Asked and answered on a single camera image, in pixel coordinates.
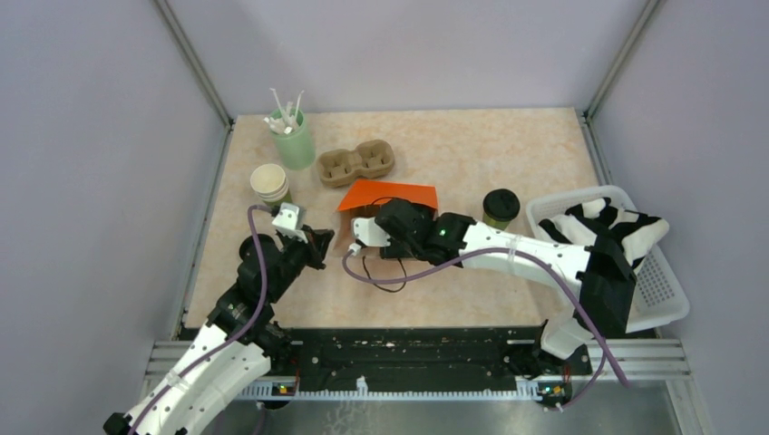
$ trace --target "black lid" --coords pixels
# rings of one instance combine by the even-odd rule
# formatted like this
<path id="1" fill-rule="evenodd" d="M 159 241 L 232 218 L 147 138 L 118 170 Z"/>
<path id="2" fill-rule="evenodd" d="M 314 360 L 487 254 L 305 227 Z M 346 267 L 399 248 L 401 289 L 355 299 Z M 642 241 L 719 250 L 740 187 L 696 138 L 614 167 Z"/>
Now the black lid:
<path id="1" fill-rule="evenodd" d="M 521 211 L 521 203 L 518 197 L 506 188 L 492 190 L 483 199 L 483 212 L 494 220 L 513 220 L 518 216 L 519 211 Z"/>

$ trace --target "brown pulp tray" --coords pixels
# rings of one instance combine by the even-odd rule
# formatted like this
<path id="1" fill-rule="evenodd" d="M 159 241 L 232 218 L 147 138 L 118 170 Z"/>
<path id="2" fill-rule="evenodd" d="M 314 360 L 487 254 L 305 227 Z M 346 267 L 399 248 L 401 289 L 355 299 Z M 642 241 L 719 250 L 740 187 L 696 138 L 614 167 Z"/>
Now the brown pulp tray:
<path id="1" fill-rule="evenodd" d="M 330 188 L 338 188 L 358 177 L 376 179 L 387 175 L 395 165 L 395 155 L 389 143 L 377 139 L 363 142 L 354 150 L 324 152 L 316 164 L 320 181 Z"/>

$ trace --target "white wall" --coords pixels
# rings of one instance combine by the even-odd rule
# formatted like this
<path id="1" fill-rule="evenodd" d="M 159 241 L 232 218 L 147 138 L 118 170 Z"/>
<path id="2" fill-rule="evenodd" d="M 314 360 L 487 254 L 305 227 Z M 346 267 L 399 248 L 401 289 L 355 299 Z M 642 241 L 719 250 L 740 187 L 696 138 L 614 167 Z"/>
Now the white wall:
<path id="1" fill-rule="evenodd" d="M 597 120 L 614 180 L 671 224 L 679 335 L 720 433 L 766 433 L 769 3 L 667 2 Z"/>
<path id="2" fill-rule="evenodd" d="M 149 1 L 0 6 L 0 432 L 138 398 L 222 127 Z"/>
<path id="3" fill-rule="evenodd" d="M 233 114 L 585 108 L 645 0 L 170 2 Z"/>

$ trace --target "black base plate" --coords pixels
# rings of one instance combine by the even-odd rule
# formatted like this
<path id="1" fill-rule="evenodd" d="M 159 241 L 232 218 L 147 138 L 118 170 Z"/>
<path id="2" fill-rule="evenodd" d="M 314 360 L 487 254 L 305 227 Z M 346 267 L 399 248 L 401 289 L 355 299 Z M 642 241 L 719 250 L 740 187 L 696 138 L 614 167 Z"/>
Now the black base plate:
<path id="1" fill-rule="evenodd" d="M 286 332 L 294 341 L 294 363 L 270 374 L 293 376 L 298 370 L 299 390 L 305 392 L 353 391 L 361 376 L 372 392 L 510 391 L 516 389 L 516 374 L 559 375 L 565 364 L 572 375 L 592 373 L 582 361 L 586 346 L 566 362 L 536 353 L 541 327 Z"/>

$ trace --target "beige tabletop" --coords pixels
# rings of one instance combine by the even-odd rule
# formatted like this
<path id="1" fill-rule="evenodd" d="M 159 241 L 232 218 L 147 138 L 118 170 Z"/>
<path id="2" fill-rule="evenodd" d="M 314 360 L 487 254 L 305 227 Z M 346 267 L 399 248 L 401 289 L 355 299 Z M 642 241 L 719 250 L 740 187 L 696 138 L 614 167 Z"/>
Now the beige tabletop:
<path id="1" fill-rule="evenodd" d="M 235 124 L 188 327 L 205 322 L 237 277 L 238 247 L 248 236 L 246 208 L 259 203 L 248 184 L 251 171 L 263 163 L 279 163 L 262 118 L 240 116 Z M 380 180 L 435 186 L 439 212 L 480 219 L 486 193 L 498 188 L 514 191 L 521 199 L 521 214 L 508 227 L 513 233 L 531 236 L 524 211 L 529 200 L 598 184 L 573 109 L 320 113 L 307 119 L 318 155 L 351 150 L 365 140 L 388 141 L 395 166 Z M 294 202 L 307 209 L 305 223 L 338 230 L 335 210 L 347 187 L 324 187 L 315 165 L 287 174 Z M 257 213 L 259 231 L 274 234 L 269 222 L 267 214 Z M 555 290 L 546 286 L 456 267 L 388 294 L 346 275 L 342 252 L 329 252 L 326 270 L 305 269 L 275 304 L 275 320 L 284 327 L 527 325 L 541 323 L 560 308 Z M 366 263 L 374 277 L 403 275 L 392 261 L 372 258 Z M 404 263 L 409 274 L 429 267 Z M 363 272 L 359 259 L 353 259 L 351 267 Z"/>

